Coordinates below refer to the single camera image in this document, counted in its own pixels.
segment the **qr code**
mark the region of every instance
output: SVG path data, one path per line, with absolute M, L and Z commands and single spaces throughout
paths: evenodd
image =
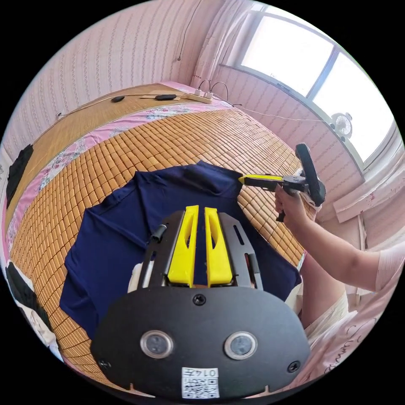
M 219 398 L 218 369 L 183 367 L 181 374 L 183 398 Z

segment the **person's hand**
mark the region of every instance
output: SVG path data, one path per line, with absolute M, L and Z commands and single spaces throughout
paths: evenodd
M 295 233 L 310 221 L 300 194 L 289 195 L 279 185 L 275 189 L 275 210 L 278 213 L 284 211 L 284 224 L 292 233 Z

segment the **striped wallpaper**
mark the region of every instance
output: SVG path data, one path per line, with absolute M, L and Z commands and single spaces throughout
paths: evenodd
M 319 119 L 307 107 L 288 94 L 248 73 L 226 66 L 218 66 L 212 83 L 222 81 L 229 89 L 229 101 L 242 104 L 249 110 L 259 111 L 293 119 Z M 218 84 L 214 89 L 226 97 L 225 86 Z M 351 156 L 336 135 L 323 122 L 288 121 L 246 111 L 291 148 L 305 142 L 310 150 L 319 178 L 325 183 L 327 199 L 318 218 L 327 220 L 335 215 L 332 202 L 354 190 L 362 183 L 362 177 Z
M 44 66 L 14 110 L 3 138 L 10 158 L 15 160 L 55 123 L 59 112 L 66 114 L 105 94 L 141 84 L 189 84 L 222 4 L 223 0 L 153 0 L 83 31 Z
M 385 242 L 405 225 L 405 189 L 363 213 L 368 248 Z

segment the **window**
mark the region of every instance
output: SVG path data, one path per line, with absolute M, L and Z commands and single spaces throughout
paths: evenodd
M 313 102 L 329 116 L 349 112 L 350 142 L 365 162 L 383 142 L 394 117 L 374 83 L 344 54 L 336 59 Z
M 232 65 L 284 88 L 320 119 L 349 113 L 345 144 L 361 169 L 393 134 L 394 117 L 381 93 L 354 59 L 324 32 L 279 8 L 254 2 Z
M 297 25 L 265 16 L 241 65 L 286 84 L 303 96 L 319 77 L 333 45 Z

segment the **electric fan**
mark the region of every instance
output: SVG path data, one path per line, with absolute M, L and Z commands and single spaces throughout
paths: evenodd
M 353 127 L 351 124 L 352 117 L 349 113 L 342 114 L 337 113 L 331 116 L 332 122 L 330 124 L 331 128 L 340 136 L 344 141 L 345 138 L 350 139 Z

